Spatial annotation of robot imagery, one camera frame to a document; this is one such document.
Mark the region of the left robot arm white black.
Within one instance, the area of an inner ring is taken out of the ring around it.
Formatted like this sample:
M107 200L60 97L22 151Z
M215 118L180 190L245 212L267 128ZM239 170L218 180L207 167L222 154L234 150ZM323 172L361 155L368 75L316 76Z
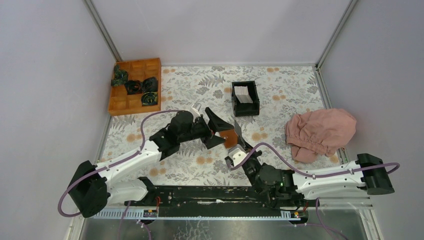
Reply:
M179 151L181 143L201 140L207 149L225 143L225 138L216 133L234 129L234 126L209 107L205 121L197 109L174 110L174 117L158 132L144 137L140 147L102 164L92 164L86 160L76 169L66 191L60 197L63 202L70 196L79 210L74 215L89 218L107 205L126 201L139 201L148 206L155 200L155 192L142 180L122 182L121 180L146 165L160 162Z

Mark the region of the brown leather card holder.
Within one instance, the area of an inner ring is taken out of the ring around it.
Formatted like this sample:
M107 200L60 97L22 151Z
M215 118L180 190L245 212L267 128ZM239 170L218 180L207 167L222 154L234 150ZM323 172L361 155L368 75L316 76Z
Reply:
M220 131L218 134L225 140L223 145L226 149L233 148L238 144L238 135L234 129Z

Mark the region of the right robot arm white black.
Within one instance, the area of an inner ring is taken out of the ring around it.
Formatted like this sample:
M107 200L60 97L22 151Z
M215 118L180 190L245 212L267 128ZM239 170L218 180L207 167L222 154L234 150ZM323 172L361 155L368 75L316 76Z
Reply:
M377 196L395 191L389 175L400 167L399 163L384 163L374 155L361 153L356 161L336 167L302 171L289 165L288 170L277 169L259 161L262 152L258 148L262 146L269 148L280 160L284 159L271 145L251 146L244 140L237 122L234 128L237 145L228 151L226 163L232 171L242 168L254 191L271 203L287 200L299 206L305 200L340 192L364 191Z

